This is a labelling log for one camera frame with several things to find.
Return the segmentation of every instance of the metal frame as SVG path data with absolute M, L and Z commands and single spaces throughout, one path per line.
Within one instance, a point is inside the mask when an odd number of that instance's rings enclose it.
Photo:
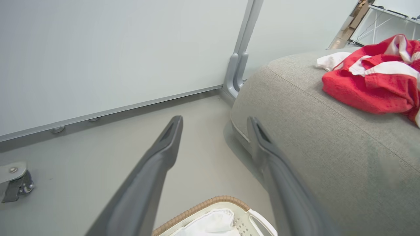
M 353 40 L 350 44 L 354 44 L 354 43 L 356 43 L 356 42 L 357 42 L 357 40 L 361 40 L 361 39 L 363 39 L 364 37 L 368 36 L 368 35 L 369 35 L 372 31 L 373 31 L 372 44 L 375 44 L 375 43 L 376 43 L 376 30 L 377 30 L 379 27 L 381 27 L 382 25 L 386 24 L 388 21 L 390 21 L 390 20 L 394 19 L 394 17 L 401 18 L 401 19 L 406 20 L 406 21 L 408 21 L 408 22 L 413 22 L 413 23 L 414 23 L 414 30 L 413 30 L 412 40 L 415 40 L 415 38 L 414 38 L 414 37 L 415 37 L 415 33 L 416 33 L 416 27 L 417 27 L 417 24 L 420 24 L 420 21 L 412 20 L 412 19 L 410 19 L 410 18 L 403 17 L 403 16 L 401 16 L 401 15 L 399 15 L 399 14 L 395 14 L 395 13 L 393 13 L 393 12 L 390 12 L 390 11 L 387 11 L 387 10 L 384 10 L 384 9 L 382 9 L 382 8 L 378 8 L 378 7 L 375 7 L 375 6 L 369 6 L 369 8 L 375 11 L 375 22 L 374 22 L 374 28 L 373 28 L 373 29 L 371 29 L 371 30 L 369 30 L 368 32 L 366 32 L 366 33 L 364 33 L 364 34 L 360 35 L 360 36 L 359 36 L 356 40 Z M 392 17 L 391 17 L 391 18 L 389 18 L 388 20 L 386 20 L 386 21 L 382 22 L 381 24 L 377 25 L 377 22 L 378 22 L 378 11 L 380 11 L 380 12 L 381 12 L 381 14 L 382 14 L 382 12 L 385 12 L 386 14 L 389 14 L 389 15 L 391 15 Z
M 242 77 L 248 61 L 248 52 L 246 50 L 260 14 L 263 1 L 264 0 L 248 0 L 235 50 L 229 60 L 222 90 L 233 99 L 236 99 L 238 92 L 244 83 Z

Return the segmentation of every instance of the gray metal post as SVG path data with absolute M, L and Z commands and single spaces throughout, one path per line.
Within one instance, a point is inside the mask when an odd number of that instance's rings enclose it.
M 233 99 L 236 99 L 238 92 L 243 85 L 242 76 L 248 61 L 248 52 L 246 52 L 246 50 L 260 14 L 263 1 L 264 0 L 248 0 L 244 19 L 242 21 L 241 29 L 239 30 L 238 40 L 228 64 L 222 90 Z

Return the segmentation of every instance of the screw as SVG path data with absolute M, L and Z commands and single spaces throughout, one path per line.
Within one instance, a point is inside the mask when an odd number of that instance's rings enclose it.
M 10 172 L 11 174 L 15 173 L 16 171 L 18 171 L 18 168 L 17 168 L 17 167 L 10 167 L 9 172 Z

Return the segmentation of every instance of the fabric upholstery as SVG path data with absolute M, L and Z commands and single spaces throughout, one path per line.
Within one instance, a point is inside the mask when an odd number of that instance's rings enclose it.
M 345 235 L 420 235 L 420 129 L 401 114 L 375 115 L 322 91 L 316 59 L 291 55 L 261 67 L 231 112 L 250 151 L 256 116 Z

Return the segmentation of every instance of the white wall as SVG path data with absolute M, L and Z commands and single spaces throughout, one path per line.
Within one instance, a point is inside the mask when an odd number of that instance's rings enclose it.
M 274 59 L 328 48 L 356 4 L 357 0 L 264 0 L 249 42 L 244 79 Z
M 246 0 L 0 2 L 0 136 L 223 84 Z
M 383 6 L 387 10 L 396 11 L 410 17 L 420 15 L 419 0 L 376 0 L 375 6 Z

